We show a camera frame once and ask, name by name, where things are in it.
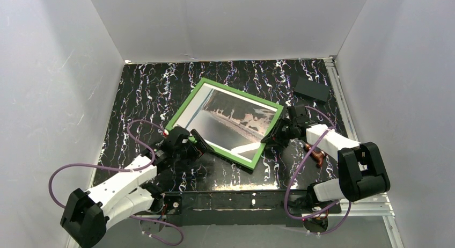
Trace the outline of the green wooden photo frame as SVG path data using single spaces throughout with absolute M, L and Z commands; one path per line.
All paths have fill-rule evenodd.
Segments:
M 284 107 L 202 78 L 166 125 L 195 129 L 214 152 L 254 170 Z

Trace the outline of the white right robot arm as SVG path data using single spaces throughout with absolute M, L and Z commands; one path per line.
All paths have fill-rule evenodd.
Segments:
M 378 146 L 348 139 L 325 124 L 316 123 L 306 107 L 290 106 L 288 117 L 280 118 L 261 140 L 270 147 L 285 148 L 300 139 L 336 159 L 339 176 L 307 188 L 307 205 L 347 199 L 355 202 L 390 190 L 391 184 Z

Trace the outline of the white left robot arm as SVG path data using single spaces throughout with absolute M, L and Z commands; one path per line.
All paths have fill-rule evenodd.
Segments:
M 74 190 L 60 221 L 80 247 L 94 247 L 117 223 L 164 204 L 165 192 L 151 180 L 173 165 L 187 165 L 213 148 L 197 130 L 180 126 L 166 131 L 124 169 L 87 190 Z

